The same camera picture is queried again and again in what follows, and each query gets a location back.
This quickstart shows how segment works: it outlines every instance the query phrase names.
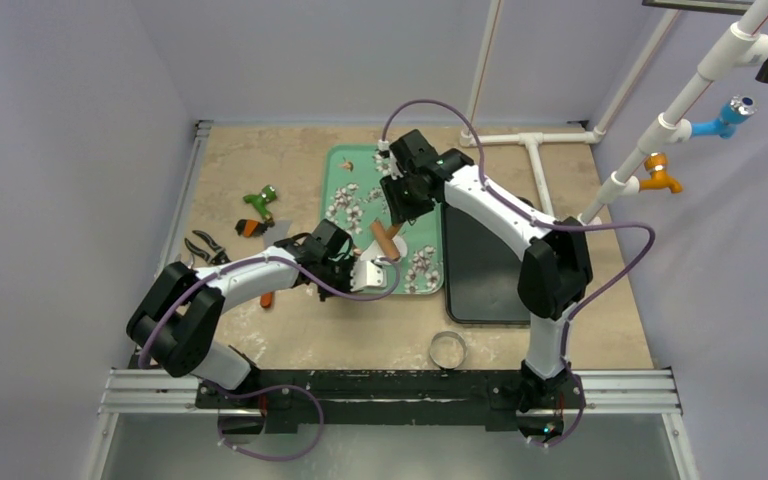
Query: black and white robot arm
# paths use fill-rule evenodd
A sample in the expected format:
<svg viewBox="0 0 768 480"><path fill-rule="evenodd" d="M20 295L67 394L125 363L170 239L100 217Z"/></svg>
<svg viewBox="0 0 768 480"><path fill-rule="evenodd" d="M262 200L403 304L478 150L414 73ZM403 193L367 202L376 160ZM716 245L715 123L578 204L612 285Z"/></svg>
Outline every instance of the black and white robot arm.
<svg viewBox="0 0 768 480"><path fill-rule="evenodd" d="M530 391L564 381L566 314L584 297L592 279L584 234L539 227L517 215L483 188L479 167L472 159L456 149L439 155L416 130L380 154L391 157L398 171L381 180L393 224L413 222L445 202L478 220L516 253L522 261L517 292L532 314L523 376L534 383ZM557 222L491 180L487 182L534 219L577 225L574 219ZM215 277L186 299L186 312L174 313L161 327L148 353L172 376L193 374L228 390L242 389L257 369L242 353L213 341L220 315L262 294L309 283L301 269L330 287L320 286L322 300L333 291L348 294L361 289L369 272L383 275L374 262L346 255L350 246L347 232L323 220L311 234L276 242L261 254L232 264L196 270L180 262L170 264L134 313L127 333L145 346L176 300L200 280Z"/></svg>

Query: orange faucet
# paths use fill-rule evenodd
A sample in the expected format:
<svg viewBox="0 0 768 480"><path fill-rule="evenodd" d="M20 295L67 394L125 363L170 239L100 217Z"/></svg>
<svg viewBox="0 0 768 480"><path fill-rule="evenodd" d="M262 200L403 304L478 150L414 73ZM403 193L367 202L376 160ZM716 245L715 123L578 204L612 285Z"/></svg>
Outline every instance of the orange faucet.
<svg viewBox="0 0 768 480"><path fill-rule="evenodd" d="M667 165L670 162L663 153L653 153L643 162L646 171L652 178L640 181L641 190L660 190L669 188L672 193L681 193L684 188L678 183L678 180L667 173Z"/></svg>

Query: pliers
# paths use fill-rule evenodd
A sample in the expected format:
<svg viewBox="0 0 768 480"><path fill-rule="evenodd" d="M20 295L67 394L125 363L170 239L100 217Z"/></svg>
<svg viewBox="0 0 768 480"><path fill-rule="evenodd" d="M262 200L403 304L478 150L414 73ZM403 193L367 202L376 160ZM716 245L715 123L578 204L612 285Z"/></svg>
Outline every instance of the pliers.
<svg viewBox="0 0 768 480"><path fill-rule="evenodd" d="M213 258L210 258L209 253L195 246L193 242L190 241L189 238L185 238L184 246L187 247L187 250L189 250L190 253L201 258L202 260L207 262L208 265L224 265L226 263L231 262L231 259L228 258L228 254L225 253L225 247L216 243L216 240L214 240L213 237L208 235L207 232L203 232L201 230L193 230L193 235L204 240L204 243L207 244L207 247L213 250L214 255L213 255Z"/></svg>

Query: blue valve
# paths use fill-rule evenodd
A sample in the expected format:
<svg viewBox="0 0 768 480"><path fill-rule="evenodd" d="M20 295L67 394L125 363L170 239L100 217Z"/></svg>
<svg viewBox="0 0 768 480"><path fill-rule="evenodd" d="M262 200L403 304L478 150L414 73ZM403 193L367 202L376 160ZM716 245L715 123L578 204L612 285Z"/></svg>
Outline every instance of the blue valve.
<svg viewBox="0 0 768 480"><path fill-rule="evenodd" d="M719 135L720 138L731 138L737 131L737 126L755 114L755 100L752 97L732 97L720 109L720 116L710 122L691 123L690 138L702 135Z"/></svg>

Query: teal tray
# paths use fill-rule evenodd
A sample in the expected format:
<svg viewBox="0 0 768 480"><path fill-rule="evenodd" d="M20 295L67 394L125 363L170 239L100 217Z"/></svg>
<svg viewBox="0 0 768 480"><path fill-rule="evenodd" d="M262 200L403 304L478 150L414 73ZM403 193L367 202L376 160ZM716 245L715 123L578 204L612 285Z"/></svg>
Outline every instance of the teal tray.
<svg viewBox="0 0 768 480"><path fill-rule="evenodd" d="M352 235L355 246L369 247L374 237L369 225L378 218L390 226L390 209L379 181L389 175L389 164L375 160L375 145L337 145L325 158L320 214ZM428 295L443 285L443 241L440 208L404 225L399 235L408 253L399 262L402 279L393 293ZM387 279L395 271L388 268Z"/></svg>

